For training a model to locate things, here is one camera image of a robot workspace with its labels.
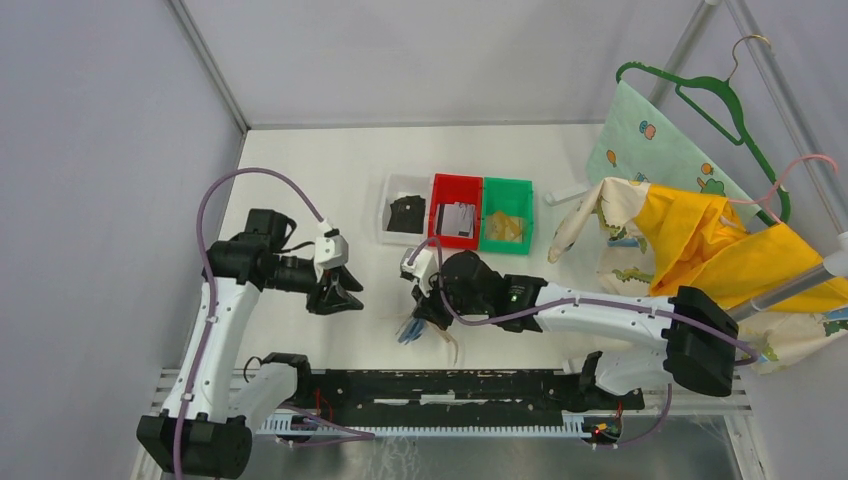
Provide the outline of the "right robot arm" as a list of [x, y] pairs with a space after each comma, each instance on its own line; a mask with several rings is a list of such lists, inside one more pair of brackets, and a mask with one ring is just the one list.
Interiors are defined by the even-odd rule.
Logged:
[[578, 366], [577, 392], [591, 408], [642, 387], [677, 385], [727, 397], [742, 348], [737, 323], [705, 292], [681, 287], [670, 297], [596, 294], [540, 277], [501, 275], [473, 251], [440, 261], [410, 249], [400, 275], [412, 282], [413, 318], [442, 331], [453, 323], [507, 332], [575, 332], [630, 344], [595, 351]]

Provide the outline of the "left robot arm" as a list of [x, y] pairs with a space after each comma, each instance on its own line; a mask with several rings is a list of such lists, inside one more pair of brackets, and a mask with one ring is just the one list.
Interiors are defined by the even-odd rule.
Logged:
[[238, 392], [231, 382], [247, 324], [266, 290], [301, 293], [314, 315], [360, 311], [363, 287], [346, 267], [348, 243], [328, 221], [319, 224], [314, 256], [286, 249], [297, 227], [288, 216], [250, 210], [242, 232], [206, 249], [211, 270], [175, 385], [160, 411], [140, 418], [136, 436], [165, 472], [236, 479], [246, 469], [252, 441], [286, 403], [306, 405], [314, 394], [308, 358], [272, 352]]

